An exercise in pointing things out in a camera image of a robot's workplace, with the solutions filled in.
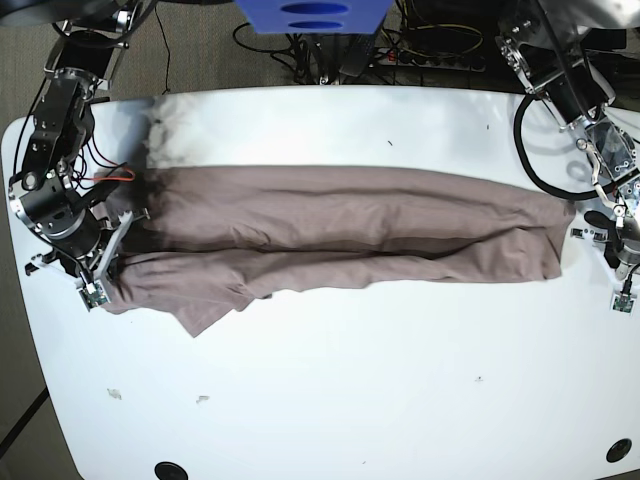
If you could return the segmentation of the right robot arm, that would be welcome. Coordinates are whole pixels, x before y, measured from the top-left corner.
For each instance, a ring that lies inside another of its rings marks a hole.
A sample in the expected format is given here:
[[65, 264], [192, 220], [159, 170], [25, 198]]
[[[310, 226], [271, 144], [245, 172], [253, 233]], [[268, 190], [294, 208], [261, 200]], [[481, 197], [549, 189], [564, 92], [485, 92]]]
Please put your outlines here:
[[17, 147], [8, 181], [8, 203], [37, 239], [50, 246], [25, 268], [28, 274], [58, 261], [63, 275], [91, 308], [107, 302], [106, 273], [117, 246], [133, 222], [132, 213], [114, 226], [92, 209], [117, 188], [112, 175], [84, 194], [74, 169], [91, 140], [91, 105], [110, 88], [130, 37], [155, 10], [153, 1], [4, 1], [4, 26], [49, 24], [57, 41], [44, 67], [45, 78], [29, 109], [34, 125], [28, 144]]

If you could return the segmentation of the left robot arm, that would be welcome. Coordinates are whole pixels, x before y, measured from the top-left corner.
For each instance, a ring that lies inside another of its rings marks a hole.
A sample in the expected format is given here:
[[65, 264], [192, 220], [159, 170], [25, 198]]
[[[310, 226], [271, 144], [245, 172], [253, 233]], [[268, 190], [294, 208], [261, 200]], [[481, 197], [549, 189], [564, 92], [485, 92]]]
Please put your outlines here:
[[[615, 93], [590, 63], [581, 42], [593, 29], [620, 30], [639, 24], [636, 1], [508, 1], [498, 21], [496, 44], [524, 87], [513, 136], [529, 179], [544, 192], [569, 201], [598, 199], [609, 210], [586, 219], [606, 230], [605, 258], [618, 280], [639, 272], [639, 144], [613, 123], [606, 109]], [[525, 151], [524, 113], [541, 102], [586, 155], [591, 187], [569, 192], [543, 181]]]

